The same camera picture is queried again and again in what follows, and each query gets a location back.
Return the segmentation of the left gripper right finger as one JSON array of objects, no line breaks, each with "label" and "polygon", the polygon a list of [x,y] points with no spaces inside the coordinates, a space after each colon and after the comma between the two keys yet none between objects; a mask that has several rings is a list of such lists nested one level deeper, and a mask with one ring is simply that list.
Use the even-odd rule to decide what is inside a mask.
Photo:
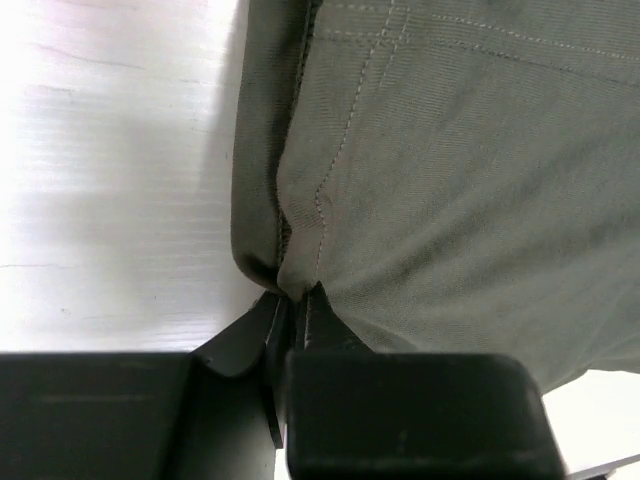
[{"label": "left gripper right finger", "polygon": [[378,479],[379,357],[314,287],[286,360],[286,460],[294,479]]}]

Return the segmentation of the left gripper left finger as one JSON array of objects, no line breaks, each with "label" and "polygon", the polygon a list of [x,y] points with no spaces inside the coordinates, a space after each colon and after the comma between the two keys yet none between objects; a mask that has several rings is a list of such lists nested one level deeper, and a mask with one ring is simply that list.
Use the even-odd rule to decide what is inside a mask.
[{"label": "left gripper left finger", "polygon": [[265,292],[251,308],[192,352],[223,379],[257,376],[260,401],[276,445],[284,443],[285,357],[290,350],[290,300]]}]

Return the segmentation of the olive green shorts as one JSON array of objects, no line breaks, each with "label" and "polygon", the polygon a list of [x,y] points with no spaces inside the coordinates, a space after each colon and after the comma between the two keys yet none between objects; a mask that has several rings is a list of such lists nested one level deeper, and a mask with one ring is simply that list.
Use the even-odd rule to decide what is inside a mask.
[{"label": "olive green shorts", "polygon": [[635,1],[253,1],[231,244],[381,352],[639,369]]}]

